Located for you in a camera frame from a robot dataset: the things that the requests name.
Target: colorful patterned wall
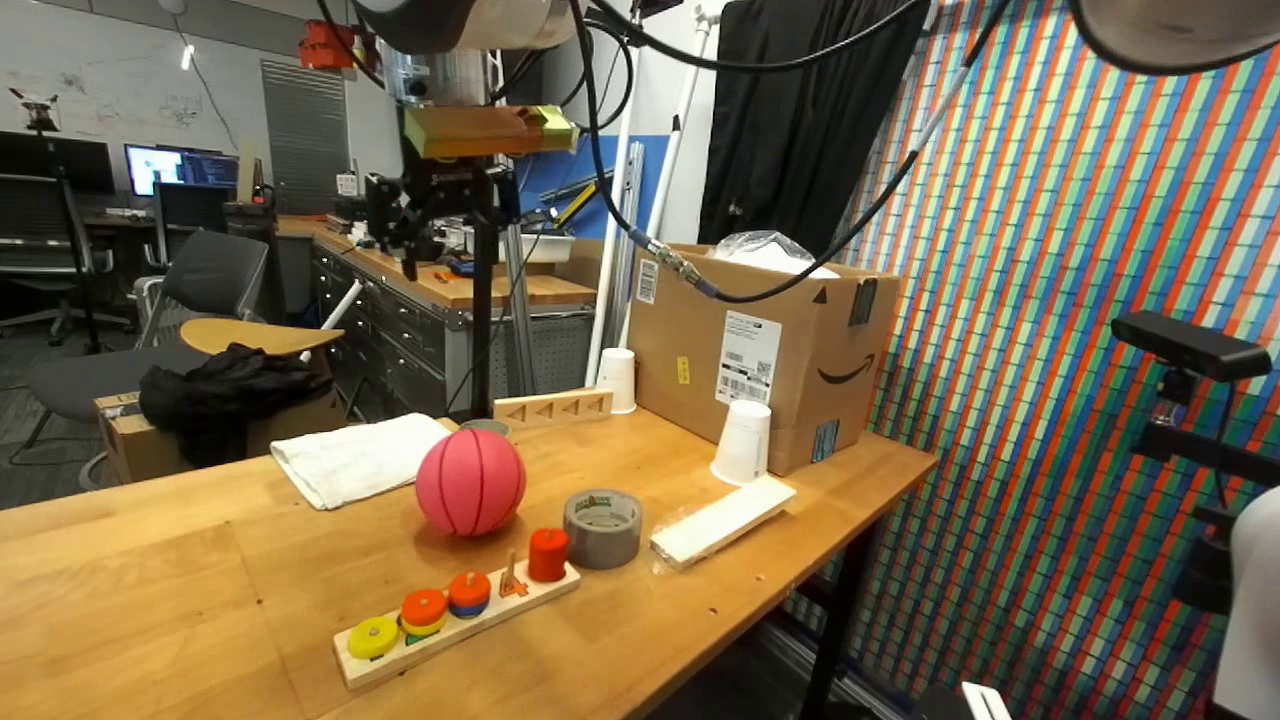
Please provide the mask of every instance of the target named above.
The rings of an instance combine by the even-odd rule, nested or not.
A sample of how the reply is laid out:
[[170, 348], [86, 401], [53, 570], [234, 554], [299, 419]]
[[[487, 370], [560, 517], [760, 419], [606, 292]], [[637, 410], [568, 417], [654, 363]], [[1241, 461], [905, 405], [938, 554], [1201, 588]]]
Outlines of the colorful patterned wall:
[[[865, 192], [917, 147], [988, 11], [941, 3]], [[853, 657], [896, 693], [972, 675], [1023, 716], [1142, 720], [1205, 696], [1226, 621], [1173, 578], [1212, 471], [1129, 450], [1158, 359], [1109, 321], [1162, 307], [1280, 354], [1276, 71], [1280, 53], [1129, 75], [1062, 0], [1011, 3], [858, 247], [913, 277], [877, 426], [945, 456], [858, 602]], [[1212, 435], [1222, 406], [1205, 382], [1186, 426]], [[1241, 382], [1230, 441], [1280, 456], [1280, 370]]]

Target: computer monitor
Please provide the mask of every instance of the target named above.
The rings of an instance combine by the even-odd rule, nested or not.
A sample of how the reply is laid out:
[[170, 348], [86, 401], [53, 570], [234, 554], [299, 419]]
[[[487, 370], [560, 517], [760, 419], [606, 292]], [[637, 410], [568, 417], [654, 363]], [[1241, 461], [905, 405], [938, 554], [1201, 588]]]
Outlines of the computer monitor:
[[73, 192], [112, 195], [112, 153], [95, 138], [0, 133], [0, 173], [66, 176]]
[[209, 147], [123, 143], [131, 195], [156, 195], [156, 184], [238, 189], [238, 157]]

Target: white cup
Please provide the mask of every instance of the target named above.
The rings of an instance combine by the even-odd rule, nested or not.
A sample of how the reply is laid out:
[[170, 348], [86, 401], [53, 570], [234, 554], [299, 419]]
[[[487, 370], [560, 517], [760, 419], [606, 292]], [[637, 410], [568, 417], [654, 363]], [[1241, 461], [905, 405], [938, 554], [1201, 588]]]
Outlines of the white cup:
[[614, 417], [637, 410], [637, 353], [631, 348], [606, 348], [597, 389], [614, 394]]
[[717, 461], [714, 461], [714, 475], [723, 484], [749, 484], [757, 475], [763, 475], [767, 469], [767, 405], [760, 401], [734, 401], [723, 426], [720, 426], [720, 444], [717, 444]]

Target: floor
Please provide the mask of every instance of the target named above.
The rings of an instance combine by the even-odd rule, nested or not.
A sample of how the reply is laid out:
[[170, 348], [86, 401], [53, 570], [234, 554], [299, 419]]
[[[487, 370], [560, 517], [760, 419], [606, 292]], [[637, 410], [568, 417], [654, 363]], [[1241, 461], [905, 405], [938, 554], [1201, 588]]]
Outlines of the floor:
[[[105, 348], [128, 348], [123, 333], [105, 333]], [[56, 501], [79, 486], [79, 462], [101, 449], [95, 422], [53, 417], [36, 449], [19, 449], [39, 419], [39, 405], [19, 389], [25, 368], [86, 353], [86, 335], [50, 348], [45, 329], [0, 329], [0, 508]], [[767, 648], [763, 633], [749, 633], [698, 678], [668, 696], [655, 720], [787, 720], [798, 716], [806, 678]], [[871, 712], [833, 706], [833, 716], [865, 720]]]

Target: table leg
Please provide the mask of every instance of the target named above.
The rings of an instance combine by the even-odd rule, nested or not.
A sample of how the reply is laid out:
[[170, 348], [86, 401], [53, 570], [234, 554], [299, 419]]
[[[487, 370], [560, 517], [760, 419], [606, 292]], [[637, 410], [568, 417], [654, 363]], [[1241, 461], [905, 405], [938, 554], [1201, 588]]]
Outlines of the table leg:
[[833, 678], [836, 678], [836, 664], [843, 657], [843, 640], [850, 640], [850, 621], [853, 621], [853, 597], [868, 570], [871, 560], [871, 543], [877, 531], [860, 531], [858, 540], [843, 543], [840, 567], [836, 567], [836, 588], [829, 597], [829, 621], [825, 633], [818, 640], [818, 660], [809, 672], [809, 693], [806, 693], [806, 720], [822, 720], [829, 712], [829, 696], [833, 696]]

